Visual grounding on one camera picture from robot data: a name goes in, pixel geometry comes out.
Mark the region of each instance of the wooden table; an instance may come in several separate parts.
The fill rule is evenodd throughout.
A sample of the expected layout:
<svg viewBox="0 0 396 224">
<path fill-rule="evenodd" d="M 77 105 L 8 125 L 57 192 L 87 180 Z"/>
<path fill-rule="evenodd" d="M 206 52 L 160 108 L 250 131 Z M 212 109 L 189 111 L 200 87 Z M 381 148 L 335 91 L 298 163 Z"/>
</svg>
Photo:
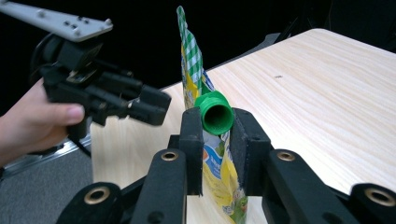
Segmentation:
<svg viewBox="0 0 396 224">
<path fill-rule="evenodd" d="M 275 148 L 299 153 L 329 186 L 349 193 L 371 182 L 396 191 L 396 55 L 326 30 L 311 30 L 208 72 L 231 106 L 250 111 Z M 92 125 L 94 181 L 122 188 L 179 134 L 180 83 L 162 127 L 135 120 Z M 225 223 L 208 192 L 188 198 L 188 223 Z M 247 223 L 263 223 L 261 198 Z"/>
</svg>

